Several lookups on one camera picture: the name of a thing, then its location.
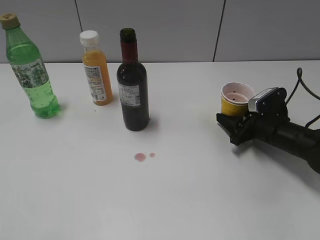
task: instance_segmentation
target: dark green glass bottle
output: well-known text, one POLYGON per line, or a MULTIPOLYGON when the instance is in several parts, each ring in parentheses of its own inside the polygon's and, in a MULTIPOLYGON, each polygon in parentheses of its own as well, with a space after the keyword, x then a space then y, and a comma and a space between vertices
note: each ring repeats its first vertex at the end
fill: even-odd
POLYGON ((138 62, 136 33, 132 28, 120 32, 122 64, 116 73, 124 124, 140 131, 149 123, 148 81, 145 67, 138 62))
POLYGON ((35 115, 48 119, 59 113, 60 107, 37 46, 21 30, 14 13, 0 16, 6 34, 6 56, 12 70, 30 100, 35 115))

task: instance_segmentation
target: robotic arm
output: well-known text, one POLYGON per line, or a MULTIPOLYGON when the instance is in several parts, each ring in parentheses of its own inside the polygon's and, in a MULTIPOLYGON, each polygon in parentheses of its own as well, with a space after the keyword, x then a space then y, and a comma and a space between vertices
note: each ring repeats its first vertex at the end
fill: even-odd
POLYGON ((244 117, 217 113, 216 120, 227 131, 232 144, 238 146, 258 139, 306 160, 320 174, 320 129, 308 128, 308 124, 317 119, 306 126, 290 122, 286 97, 287 91, 284 88, 269 88, 250 99, 244 117))

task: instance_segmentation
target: plastic bottle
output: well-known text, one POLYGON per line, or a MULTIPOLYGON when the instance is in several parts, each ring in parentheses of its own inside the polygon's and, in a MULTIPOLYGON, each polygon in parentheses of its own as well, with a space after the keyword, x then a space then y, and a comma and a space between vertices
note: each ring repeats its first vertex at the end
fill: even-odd
POLYGON ((32 110, 40 118, 55 116, 60 107, 39 49, 21 30, 14 13, 1 15, 0 22, 6 34, 6 57, 32 110))
POLYGON ((99 35, 87 30, 80 34, 84 46, 82 58, 92 100, 96 105, 106 105, 113 100, 106 55, 99 49, 99 35))

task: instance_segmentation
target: cup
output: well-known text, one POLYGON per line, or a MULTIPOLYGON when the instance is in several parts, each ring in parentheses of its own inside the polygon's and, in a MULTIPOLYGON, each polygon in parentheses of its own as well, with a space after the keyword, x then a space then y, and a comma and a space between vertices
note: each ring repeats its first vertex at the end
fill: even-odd
POLYGON ((248 101, 256 95, 255 90, 241 82, 230 82, 221 89, 221 113, 242 117, 248 111, 248 101))

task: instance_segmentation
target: bottle cap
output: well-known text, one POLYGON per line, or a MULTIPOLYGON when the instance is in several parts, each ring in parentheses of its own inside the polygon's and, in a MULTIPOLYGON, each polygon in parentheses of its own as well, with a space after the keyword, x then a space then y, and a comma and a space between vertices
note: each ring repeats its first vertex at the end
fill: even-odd
POLYGON ((84 47, 94 47, 99 43, 99 35, 93 30, 83 31, 80 33, 80 43, 84 47))
POLYGON ((20 26, 17 15, 15 15, 14 13, 6 13, 0 15, 0 22, 3 29, 14 29, 20 26))

